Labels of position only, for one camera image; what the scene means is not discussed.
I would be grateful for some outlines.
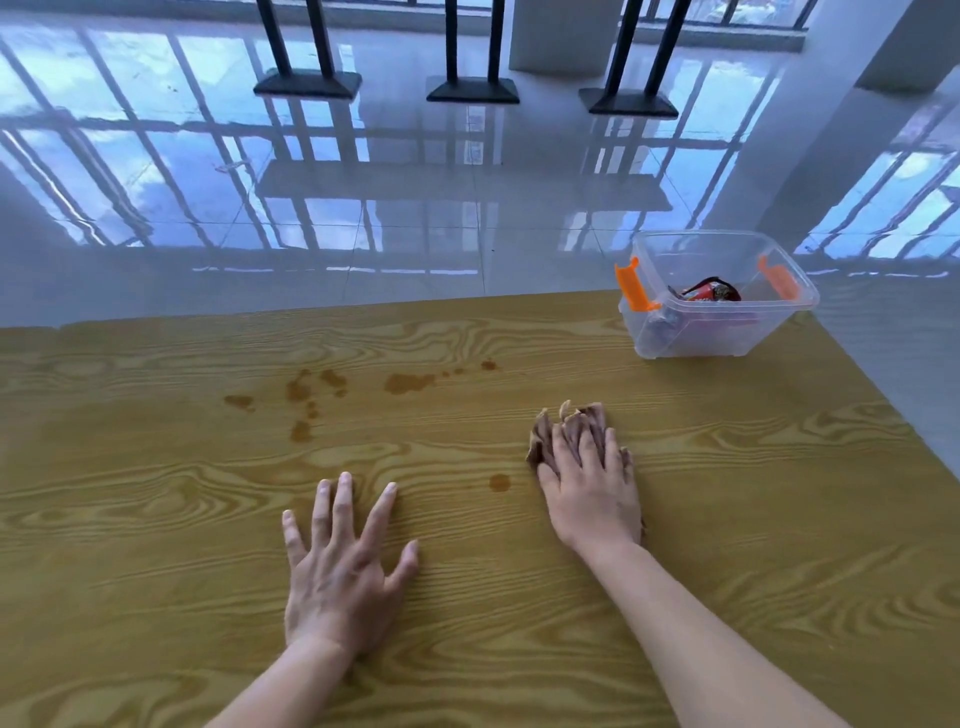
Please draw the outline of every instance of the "orange latch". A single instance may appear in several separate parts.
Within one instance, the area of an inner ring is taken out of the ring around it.
[[[757,267],[760,273],[766,276],[770,285],[780,294],[785,301],[796,301],[800,297],[800,285],[793,277],[793,274],[786,269],[785,265],[767,265],[767,256],[761,255]]]
[[[623,297],[630,304],[632,311],[656,311],[662,307],[661,303],[651,303],[647,298],[647,292],[643,290],[643,284],[636,275],[636,266],[640,264],[636,255],[630,258],[630,265],[621,268],[616,263],[613,265],[616,273],[616,282],[620,284],[620,290],[623,291]]]

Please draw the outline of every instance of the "liquid spill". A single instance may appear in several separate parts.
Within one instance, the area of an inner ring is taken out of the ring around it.
[[[490,489],[494,493],[506,493],[510,490],[510,476],[503,473],[497,473],[490,476]]]
[[[390,375],[383,388],[392,395],[405,395],[407,392],[419,392],[436,380],[436,375]]]
[[[332,369],[324,369],[320,373],[320,379],[325,381],[334,389],[343,389],[347,386],[347,378],[345,376],[340,376]]]
[[[224,404],[229,404],[231,407],[242,409],[245,412],[253,412],[251,409],[253,397],[249,397],[248,395],[227,395],[224,397]]]
[[[297,402],[310,398],[310,386],[303,381],[310,377],[308,369],[301,369],[297,378],[287,382],[287,401]]]
[[[313,440],[313,435],[310,434],[310,423],[303,420],[294,422],[294,428],[290,430],[290,439],[295,443],[306,443]]]

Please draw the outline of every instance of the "glossy floor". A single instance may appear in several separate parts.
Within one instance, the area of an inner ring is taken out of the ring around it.
[[[680,119],[643,122],[524,74],[518,107],[427,104],[441,37],[332,40],[350,105],[254,97],[255,27],[0,16],[0,326],[612,288],[634,231],[759,230],[960,472],[958,79],[886,97],[811,53],[681,48]],[[460,55],[483,73],[486,41]]]

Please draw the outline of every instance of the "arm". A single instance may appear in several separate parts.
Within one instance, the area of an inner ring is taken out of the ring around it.
[[[406,585],[417,573],[417,542],[407,544],[394,572],[385,575],[380,548],[396,484],[384,489],[359,539],[353,533],[350,473],[340,476],[332,519],[331,485],[321,480],[317,486],[309,551],[293,513],[283,513],[291,570],[286,650],[207,728],[313,725],[356,656],[383,640],[399,612]]]
[[[629,452],[612,429],[605,462],[584,427],[578,465],[560,426],[559,476],[537,475],[550,521],[587,564],[630,626],[684,728],[846,726],[823,703],[724,624],[638,544],[640,506]]]

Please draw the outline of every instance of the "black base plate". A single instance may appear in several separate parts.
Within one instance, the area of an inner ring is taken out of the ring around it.
[[[519,104],[516,84],[510,79],[491,83],[484,78],[464,78],[450,82],[446,79],[427,80],[430,87],[442,82],[427,94],[427,101],[449,101],[454,104]]]
[[[616,116],[654,116],[658,119],[676,119],[677,108],[662,94],[646,96],[643,91],[618,91],[605,96],[603,88],[581,88],[580,100],[590,113]]]
[[[281,76],[272,69],[253,93],[267,96],[306,96],[311,99],[349,99],[357,95],[362,81],[359,73],[337,71],[327,78],[320,71],[295,68],[290,76]]]

